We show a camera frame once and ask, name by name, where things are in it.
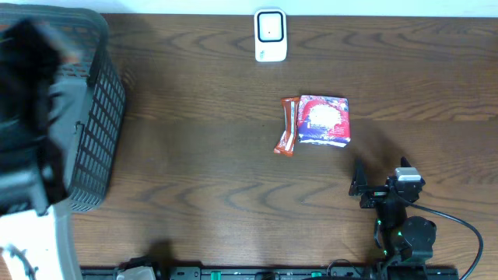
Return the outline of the pink purple floral pad pack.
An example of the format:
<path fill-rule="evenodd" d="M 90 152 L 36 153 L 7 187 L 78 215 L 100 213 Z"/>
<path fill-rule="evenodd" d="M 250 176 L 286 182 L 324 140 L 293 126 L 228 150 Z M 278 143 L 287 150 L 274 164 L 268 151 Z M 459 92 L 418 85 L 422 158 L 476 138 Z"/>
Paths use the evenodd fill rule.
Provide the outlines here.
<path fill-rule="evenodd" d="M 302 95 L 298 106 L 300 143 L 345 147 L 351 141 L 346 98 Z"/>

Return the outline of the orange snack bar wrapper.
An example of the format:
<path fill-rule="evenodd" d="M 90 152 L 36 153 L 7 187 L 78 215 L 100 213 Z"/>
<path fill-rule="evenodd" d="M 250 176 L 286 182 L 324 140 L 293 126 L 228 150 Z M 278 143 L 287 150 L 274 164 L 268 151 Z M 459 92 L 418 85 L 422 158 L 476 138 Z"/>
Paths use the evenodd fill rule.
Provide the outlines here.
<path fill-rule="evenodd" d="M 285 130 L 274 148 L 275 154 L 293 156 L 295 141 L 297 137 L 299 102 L 299 97 L 287 97 L 281 99 L 285 118 Z"/>

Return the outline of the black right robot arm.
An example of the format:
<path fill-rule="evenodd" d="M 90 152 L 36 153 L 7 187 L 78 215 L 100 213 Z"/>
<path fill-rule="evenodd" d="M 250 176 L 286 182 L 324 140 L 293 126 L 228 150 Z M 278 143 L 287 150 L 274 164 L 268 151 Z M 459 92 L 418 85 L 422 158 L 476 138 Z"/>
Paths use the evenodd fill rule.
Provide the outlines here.
<path fill-rule="evenodd" d="M 433 256 L 437 227 L 421 216 L 407 216 L 406 208 L 419 199 L 425 180 L 406 158 L 383 185 L 367 183 L 360 160 L 355 161 L 349 189 L 359 196 L 361 208 L 377 213 L 373 238 L 384 252 L 384 259 L 363 269 L 368 279 L 428 279 L 426 261 Z"/>

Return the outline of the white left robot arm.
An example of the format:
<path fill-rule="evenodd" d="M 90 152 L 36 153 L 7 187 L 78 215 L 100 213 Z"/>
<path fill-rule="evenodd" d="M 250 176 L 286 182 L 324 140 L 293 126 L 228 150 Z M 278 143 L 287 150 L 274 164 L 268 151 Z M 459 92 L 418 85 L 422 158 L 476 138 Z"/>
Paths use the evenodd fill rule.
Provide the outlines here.
<path fill-rule="evenodd" d="M 14 279 L 80 279 L 50 91 L 77 53 L 22 19 L 1 33 L 1 252 Z"/>

